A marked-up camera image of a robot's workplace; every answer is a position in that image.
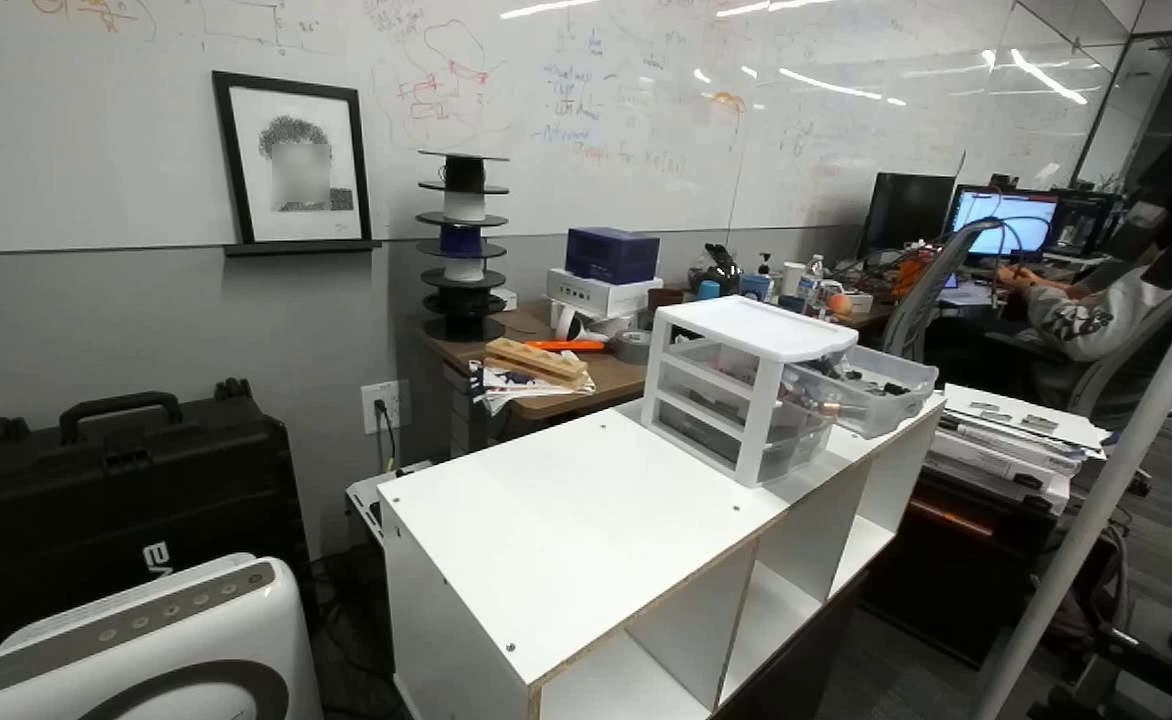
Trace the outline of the clear topmost drawer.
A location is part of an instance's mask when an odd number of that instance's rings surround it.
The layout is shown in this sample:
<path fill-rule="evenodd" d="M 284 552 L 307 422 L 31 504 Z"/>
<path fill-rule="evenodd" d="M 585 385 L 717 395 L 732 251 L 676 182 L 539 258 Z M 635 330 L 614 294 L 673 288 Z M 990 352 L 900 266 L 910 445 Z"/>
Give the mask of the clear topmost drawer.
<path fill-rule="evenodd" d="M 897 352 L 852 345 L 838 355 L 796 364 L 793 380 L 842 429 L 877 441 L 919 414 L 941 373 Z"/>

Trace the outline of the white plastic drawer organizer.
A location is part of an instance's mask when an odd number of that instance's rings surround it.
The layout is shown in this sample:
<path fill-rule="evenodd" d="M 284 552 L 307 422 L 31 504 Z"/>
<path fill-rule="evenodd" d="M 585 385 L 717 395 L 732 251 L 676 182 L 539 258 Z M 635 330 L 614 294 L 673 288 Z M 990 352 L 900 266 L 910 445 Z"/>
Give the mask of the white plastic drawer organizer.
<path fill-rule="evenodd" d="M 826 441 L 838 406 L 817 364 L 852 345 L 852 330 L 746 297 L 663 304 L 638 422 L 740 485 L 779 482 Z"/>

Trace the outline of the orange tool on table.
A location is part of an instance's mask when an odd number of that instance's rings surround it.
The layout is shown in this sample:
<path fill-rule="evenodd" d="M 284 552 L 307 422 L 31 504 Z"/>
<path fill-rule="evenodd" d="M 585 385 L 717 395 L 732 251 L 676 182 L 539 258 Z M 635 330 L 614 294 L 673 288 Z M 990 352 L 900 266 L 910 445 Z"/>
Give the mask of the orange tool on table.
<path fill-rule="evenodd" d="M 530 340 L 530 350 L 543 350 L 543 352 L 577 352 L 577 355 L 598 355 L 598 352 L 606 352 L 606 345 L 594 340 L 594 336 L 549 336 L 549 340 Z"/>

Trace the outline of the white flat box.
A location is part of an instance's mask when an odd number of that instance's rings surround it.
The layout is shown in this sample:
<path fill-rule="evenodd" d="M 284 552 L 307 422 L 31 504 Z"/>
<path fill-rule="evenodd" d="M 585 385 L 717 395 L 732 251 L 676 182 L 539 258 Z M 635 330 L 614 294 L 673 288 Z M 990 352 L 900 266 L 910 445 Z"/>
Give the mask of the white flat box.
<path fill-rule="evenodd" d="M 550 267 L 549 272 L 550 330 L 567 333 L 577 317 L 598 322 L 598 326 L 630 322 L 648 304 L 650 288 L 659 288 L 659 276 L 606 284 L 606 282 L 577 276 L 567 267 Z"/>

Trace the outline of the crumpled paper and bag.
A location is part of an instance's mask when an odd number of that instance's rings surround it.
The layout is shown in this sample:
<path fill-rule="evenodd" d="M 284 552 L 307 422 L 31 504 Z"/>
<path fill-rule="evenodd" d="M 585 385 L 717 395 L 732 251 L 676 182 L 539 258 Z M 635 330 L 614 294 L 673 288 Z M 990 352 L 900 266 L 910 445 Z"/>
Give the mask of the crumpled paper and bag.
<path fill-rule="evenodd" d="M 581 355 L 543 352 L 509 336 L 484 345 L 481 367 L 487 414 L 504 414 L 511 399 L 588 395 L 594 388 Z"/>

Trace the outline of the dark blue box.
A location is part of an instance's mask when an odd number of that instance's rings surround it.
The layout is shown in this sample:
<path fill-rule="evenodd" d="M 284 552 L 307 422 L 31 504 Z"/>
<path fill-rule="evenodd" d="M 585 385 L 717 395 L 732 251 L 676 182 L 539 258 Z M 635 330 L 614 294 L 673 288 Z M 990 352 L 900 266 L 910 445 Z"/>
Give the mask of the dark blue box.
<path fill-rule="evenodd" d="M 635 284 L 655 276 L 659 239 L 618 230 L 570 230 L 564 267 L 588 282 Z"/>

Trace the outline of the wooden side table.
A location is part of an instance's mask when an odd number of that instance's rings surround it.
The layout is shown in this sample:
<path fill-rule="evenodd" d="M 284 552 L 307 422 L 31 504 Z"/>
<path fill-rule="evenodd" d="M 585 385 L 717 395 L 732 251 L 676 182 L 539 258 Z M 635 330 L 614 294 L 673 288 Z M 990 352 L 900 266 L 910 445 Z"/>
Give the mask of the wooden side table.
<path fill-rule="evenodd" d="M 501 313 L 477 340 L 423 333 L 428 429 L 448 429 L 451 450 L 484 450 L 543 424 L 588 416 L 642 393 L 642 364 L 618 362 L 598 340 L 564 340 L 535 313 Z"/>

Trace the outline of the stack of filament spools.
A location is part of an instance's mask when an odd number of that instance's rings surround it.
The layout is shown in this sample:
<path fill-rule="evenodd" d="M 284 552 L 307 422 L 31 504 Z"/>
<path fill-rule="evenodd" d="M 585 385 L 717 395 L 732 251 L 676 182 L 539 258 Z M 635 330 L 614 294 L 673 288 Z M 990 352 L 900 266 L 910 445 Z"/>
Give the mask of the stack of filament spools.
<path fill-rule="evenodd" d="M 504 258 L 487 239 L 487 230 L 501 230 L 501 216 L 487 211 L 497 186 L 487 182 L 487 154 L 434 154 L 441 176 L 428 182 L 428 192 L 441 192 L 444 204 L 420 211 L 420 225 L 434 230 L 434 267 L 423 267 L 428 284 L 423 308 L 432 313 L 428 333 L 434 340 L 493 340 L 501 333 L 497 317 L 504 284 L 493 272 L 493 260 Z"/>

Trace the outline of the white cube shelf unit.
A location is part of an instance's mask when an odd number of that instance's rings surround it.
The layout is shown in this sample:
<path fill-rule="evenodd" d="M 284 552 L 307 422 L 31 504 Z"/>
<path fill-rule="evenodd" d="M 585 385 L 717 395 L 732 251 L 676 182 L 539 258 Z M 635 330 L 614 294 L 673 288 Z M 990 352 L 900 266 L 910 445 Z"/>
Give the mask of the white cube shelf unit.
<path fill-rule="evenodd" d="M 603 407 L 381 487 L 413 720 L 713 720 L 897 539 L 941 407 L 742 485 Z"/>

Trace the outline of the black framed picture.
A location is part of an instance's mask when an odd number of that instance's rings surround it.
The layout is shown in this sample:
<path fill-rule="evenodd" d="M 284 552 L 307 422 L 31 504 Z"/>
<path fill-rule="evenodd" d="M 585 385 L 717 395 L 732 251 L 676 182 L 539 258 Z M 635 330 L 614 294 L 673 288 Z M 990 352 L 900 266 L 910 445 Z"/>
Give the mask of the black framed picture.
<path fill-rule="evenodd" d="M 372 246 L 361 92 L 249 71 L 210 77 L 236 258 Z"/>

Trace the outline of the dark computer monitor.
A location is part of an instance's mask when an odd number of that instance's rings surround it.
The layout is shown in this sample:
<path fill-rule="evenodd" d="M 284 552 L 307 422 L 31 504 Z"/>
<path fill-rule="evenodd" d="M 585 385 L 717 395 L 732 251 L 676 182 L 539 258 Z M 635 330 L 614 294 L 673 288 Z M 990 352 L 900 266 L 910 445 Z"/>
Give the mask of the dark computer monitor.
<path fill-rule="evenodd" d="M 950 176 L 881 171 L 865 219 L 865 251 L 937 239 L 949 216 Z"/>

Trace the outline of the lit computer monitor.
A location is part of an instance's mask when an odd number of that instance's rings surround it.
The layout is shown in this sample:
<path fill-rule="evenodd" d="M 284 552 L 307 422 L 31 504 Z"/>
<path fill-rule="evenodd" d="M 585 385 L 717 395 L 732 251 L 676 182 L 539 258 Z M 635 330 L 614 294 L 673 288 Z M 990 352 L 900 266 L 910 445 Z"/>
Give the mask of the lit computer monitor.
<path fill-rule="evenodd" d="M 1057 192 L 961 186 L 949 230 L 961 231 L 979 225 L 966 250 L 970 260 L 1031 260 L 1052 246 L 1057 211 Z"/>

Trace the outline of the stack of white trays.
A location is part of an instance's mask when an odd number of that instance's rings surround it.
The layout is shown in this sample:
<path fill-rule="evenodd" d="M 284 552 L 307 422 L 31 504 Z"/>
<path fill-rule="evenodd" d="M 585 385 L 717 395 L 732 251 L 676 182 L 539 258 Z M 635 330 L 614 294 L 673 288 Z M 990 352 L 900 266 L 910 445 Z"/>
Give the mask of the stack of white trays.
<path fill-rule="evenodd" d="M 1064 512 L 1079 467 L 1106 459 L 1106 441 L 1110 431 L 1086 416 L 949 385 L 923 465 L 990 498 L 1039 498 L 1052 512 Z"/>

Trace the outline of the white air purifier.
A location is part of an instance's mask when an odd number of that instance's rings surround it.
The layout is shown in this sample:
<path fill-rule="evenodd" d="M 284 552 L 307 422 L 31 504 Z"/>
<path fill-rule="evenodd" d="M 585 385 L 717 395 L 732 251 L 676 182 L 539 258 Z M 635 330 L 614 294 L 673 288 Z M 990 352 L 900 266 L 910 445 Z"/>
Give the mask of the white air purifier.
<path fill-rule="evenodd" d="M 297 573 L 233 552 L 22 624 L 0 720 L 324 720 Z"/>

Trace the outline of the black hard equipment case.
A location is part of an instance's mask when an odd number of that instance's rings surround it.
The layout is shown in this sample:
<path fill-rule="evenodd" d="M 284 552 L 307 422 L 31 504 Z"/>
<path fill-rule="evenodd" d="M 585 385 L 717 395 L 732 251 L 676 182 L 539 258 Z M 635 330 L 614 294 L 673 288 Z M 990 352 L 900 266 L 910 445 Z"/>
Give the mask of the black hard equipment case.
<path fill-rule="evenodd" d="M 289 429 L 245 380 L 202 399 L 99 395 L 50 429 L 0 416 L 0 640 L 228 552 L 307 584 Z"/>

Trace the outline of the seated person in grey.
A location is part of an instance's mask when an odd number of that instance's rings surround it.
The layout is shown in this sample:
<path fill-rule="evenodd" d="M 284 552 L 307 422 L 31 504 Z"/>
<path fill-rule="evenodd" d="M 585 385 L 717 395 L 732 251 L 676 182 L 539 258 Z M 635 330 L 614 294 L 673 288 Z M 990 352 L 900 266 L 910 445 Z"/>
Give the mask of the seated person in grey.
<path fill-rule="evenodd" d="M 1115 225 L 1115 267 L 1052 282 L 1003 266 L 994 284 L 1027 304 L 1037 340 L 1069 362 L 1100 362 L 1172 297 L 1172 209 L 1133 204 Z"/>

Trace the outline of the white diagonal pole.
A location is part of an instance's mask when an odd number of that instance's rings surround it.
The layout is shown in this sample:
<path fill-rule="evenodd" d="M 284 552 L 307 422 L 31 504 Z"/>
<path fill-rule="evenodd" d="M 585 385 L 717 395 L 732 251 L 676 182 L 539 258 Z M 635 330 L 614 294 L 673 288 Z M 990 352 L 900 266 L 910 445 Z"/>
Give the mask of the white diagonal pole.
<path fill-rule="evenodd" d="M 1150 373 L 1150 385 L 1141 395 L 1133 422 L 1125 424 L 1106 465 L 1100 467 L 1086 499 L 1079 504 L 1070 527 L 1064 533 L 1057 558 L 1048 561 L 1042 579 L 1037 584 L 1037 596 L 1027 602 L 1024 616 L 1016 621 L 998 656 L 990 659 L 990 672 L 979 685 L 979 698 L 970 705 L 970 720 L 998 720 L 1013 689 L 1018 685 L 1031 654 L 1039 650 L 1048 624 L 1057 621 L 1069 588 L 1077 584 L 1086 552 L 1097 547 L 1115 504 L 1125 499 L 1125 491 L 1127 491 L 1136 467 L 1145 465 L 1154 431 L 1163 429 L 1169 414 L 1172 414 L 1172 345 L 1169 345 L 1159 367 Z"/>

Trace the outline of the wall power outlet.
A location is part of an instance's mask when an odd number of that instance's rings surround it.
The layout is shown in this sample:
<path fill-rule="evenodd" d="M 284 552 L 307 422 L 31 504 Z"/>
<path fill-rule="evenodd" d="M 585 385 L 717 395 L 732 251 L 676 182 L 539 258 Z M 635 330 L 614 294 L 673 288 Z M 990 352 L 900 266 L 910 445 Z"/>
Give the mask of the wall power outlet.
<path fill-rule="evenodd" d="M 361 388 L 361 422 L 365 431 L 389 431 L 400 429 L 400 385 L 376 380 Z"/>

